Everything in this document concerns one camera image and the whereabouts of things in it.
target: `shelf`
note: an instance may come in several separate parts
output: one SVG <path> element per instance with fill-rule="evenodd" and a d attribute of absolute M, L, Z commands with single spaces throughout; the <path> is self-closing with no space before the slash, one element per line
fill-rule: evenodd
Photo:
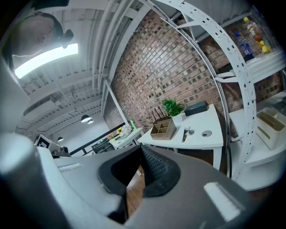
<path fill-rule="evenodd" d="M 260 107 L 260 110 L 263 109 L 263 105 L 270 106 L 276 102 L 279 102 L 282 97 L 286 96 L 286 92 L 280 92 L 277 95 L 257 104 L 257 107 Z M 229 114 L 238 135 L 244 134 L 244 110 L 237 110 L 235 112 L 231 112 Z M 235 152 L 237 150 L 240 151 L 241 142 L 231 143 L 232 148 L 231 152 Z M 282 143 L 281 145 L 277 146 L 275 149 L 270 150 L 267 145 L 262 141 L 262 139 L 255 134 L 253 139 L 253 146 L 252 151 L 250 154 L 249 159 L 246 161 L 248 166 L 256 166 L 261 165 L 273 160 L 278 159 L 283 153 L 286 152 L 286 142 Z"/>
<path fill-rule="evenodd" d="M 250 73 L 252 75 L 252 82 L 256 83 L 261 81 L 274 73 L 286 68 L 286 57 L 283 50 L 276 50 L 269 54 L 261 54 L 256 58 L 246 62 Z M 233 69 L 229 72 L 230 76 L 235 76 Z M 219 77 L 225 77 L 226 74 L 222 73 Z"/>
<path fill-rule="evenodd" d="M 284 168 L 284 157 L 255 167 L 244 167 L 236 182 L 247 191 L 265 188 L 280 179 Z"/>

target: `black box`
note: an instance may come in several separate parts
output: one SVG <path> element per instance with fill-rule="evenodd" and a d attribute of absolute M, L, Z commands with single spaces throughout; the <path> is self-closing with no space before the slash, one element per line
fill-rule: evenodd
<path fill-rule="evenodd" d="M 199 102 L 199 103 L 196 103 L 194 105 L 187 107 L 185 109 L 185 114 L 186 114 L 186 116 L 190 116 L 190 115 L 194 115 L 194 114 L 204 112 L 206 110 L 207 110 L 206 109 L 206 101 L 204 101 L 204 102 Z"/>

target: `water bottle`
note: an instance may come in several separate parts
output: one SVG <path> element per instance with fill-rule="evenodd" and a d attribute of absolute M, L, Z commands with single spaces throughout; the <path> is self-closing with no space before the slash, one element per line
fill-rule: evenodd
<path fill-rule="evenodd" d="M 242 47 L 242 50 L 245 53 L 245 55 L 247 57 L 250 57 L 248 59 L 254 58 L 253 51 L 252 51 L 250 45 L 245 40 L 244 36 L 242 34 L 240 34 L 240 32 L 237 32 L 236 37 L 237 37 L 237 40 L 240 43 L 240 46 Z"/>
<path fill-rule="evenodd" d="M 137 127 L 135 126 L 134 122 L 132 120 L 130 120 L 132 127 L 134 128 L 134 130 L 137 130 Z"/>

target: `desk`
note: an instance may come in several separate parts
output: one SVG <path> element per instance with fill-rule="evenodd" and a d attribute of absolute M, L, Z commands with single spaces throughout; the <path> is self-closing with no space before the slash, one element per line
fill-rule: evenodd
<path fill-rule="evenodd" d="M 119 138 L 118 140 L 116 140 L 115 142 L 111 143 L 113 145 L 113 147 L 115 149 L 118 148 L 123 148 L 124 146 L 126 146 L 128 143 L 132 142 L 134 140 L 136 145 L 139 145 L 138 141 L 135 140 L 135 138 L 139 135 L 144 135 L 144 132 L 142 130 L 142 128 L 138 128 L 137 130 L 133 130 L 130 135 L 128 135 L 125 139 L 121 139 Z"/>
<path fill-rule="evenodd" d="M 214 168 L 219 169 L 222 156 L 223 135 L 214 105 L 209 105 L 207 111 L 199 114 L 187 117 L 185 114 L 182 115 L 183 122 L 176 125 L 177 130 L 171 140 L 153 140 L 150 135 L 150 129 L 146 134 L 138 139 L 138 142 L 142 144 L 174 148 L 175 152 L 177 152 L 177 148 L 211 149 L 214 151 L 213 166 Z M 191 130 L 195 130 L 195 133 L 188 136 L 185 142 L 182 142 L 185 127 L 190 127 Z M 212 135 L 209 137 L 203 137 L 202 133 L 206 130 L 212 131 Z"/>

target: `potted plant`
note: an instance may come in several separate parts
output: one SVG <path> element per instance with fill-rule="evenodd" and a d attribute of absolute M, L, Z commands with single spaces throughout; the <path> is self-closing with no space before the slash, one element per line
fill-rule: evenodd
<path fill-rule="evenodd" d="M 107 138 L 108 138 L 108 140 L 109 140 L 109 142 L 110 142 L 111 144 L 115 142 L 114 134 L 113 134 L 113 133 L 108 134 Z"/>
<path fill-rule="evenodd" d="M 119 136 L 124 135 L 124 133 L 122 132 L 122 127 L 117 130 L 117 133 L 119 134 Z"/>
<path fill-rule="evenodd" d="M 172 117 L 174 123 L 181 123 L 183 121 L 183 117 L 181 115 L 181 112 L 184 110 L 183 104 L 176 104 L 176 100 L 165 99 L 162 105 L 168 115 Z"/>

